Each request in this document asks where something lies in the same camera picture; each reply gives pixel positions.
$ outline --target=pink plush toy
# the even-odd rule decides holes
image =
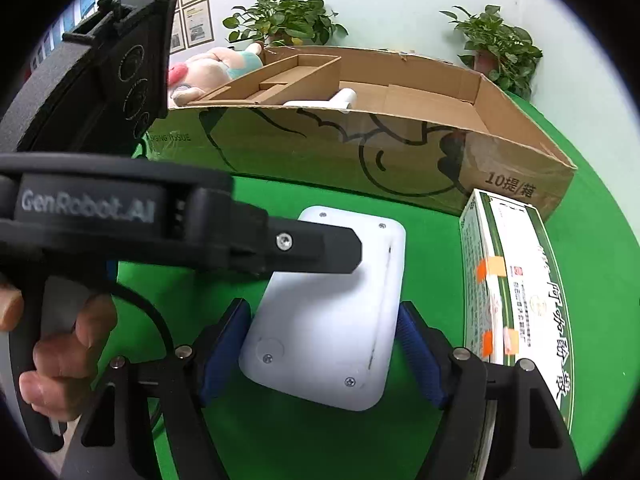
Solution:
[[[168,73],[169,108],[196,101],[224,83],[260,68],[261,52],[261,43],[252,43],[242,52],[217,46],[176,63]]]

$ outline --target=orange sticky note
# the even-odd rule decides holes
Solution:
[[[507,266],[502,256],[489,256],[476,267],[476,279],[482,282],[487,276],[506,276]]]
[[[482,334],[482,357],[489,357],[494,353],[494,333],[487,330]]]
[[[520,351],[520,335],[513,328],[504,327],[504,354],[516,355]]]

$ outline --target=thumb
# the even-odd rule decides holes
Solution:
[[[0,331],[13,330],[22,317],[23,308],[20,290],[6,283],[0,285]]]

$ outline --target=screw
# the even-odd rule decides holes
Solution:
[[[522,368],[526,372],[532,372],[536,369],[536,365],[531,359],[520,359],[520,361],[518,361],[518,364],[520,365],[520,368]]]
[[[117,355],[111,361],[109,361],[109,366],[114,370],[117,370],[118,368],[122,368],[126,363],[127,361],[123,356]]]
[[[471,357],[471,352],[462,346],[453,349],[453,357],[458,361],[466,361]]]
[[[181,345],[175,349],[175,356],[178,359],[186,359],[187,357],[191,357],[191,354],[193,354],[193,348],[189,345]]]
[[[281,251],[288,251],[293,247],[293,238],[289,233],[280,233],[276,236],[276,245]]]

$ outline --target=green surface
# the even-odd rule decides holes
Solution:
[[[640,375],[640,248],[603,183],[529,104],[514,98],[577,164],[579,170],[546,223],[568,301],[574,335],[575,415],[572,436],[580,462],[600,452],[626,410]],[[458,218],[415,206],[326,189],[236,179],[235,197],[272,215],[296,218],[311,205],[390,217],[406,229],[402,298],[453,345],[463,340],[462,256]],[[215,322],[230,300],[255,308],[266,282],[221,283],[183,269],[121,264],[120,280],[153,301],[177,344]],[[162,345],[151,322],[118,304],[119,323],[103,354],[133,361],[157,358]],[[394,348],[382,400],[353,413],[286,396],[239,371],[205,411],[232,480],[413,479],[440,413],[423,401],[404,358]],[[175,469],[164,436],[156,441],[164,478]]]

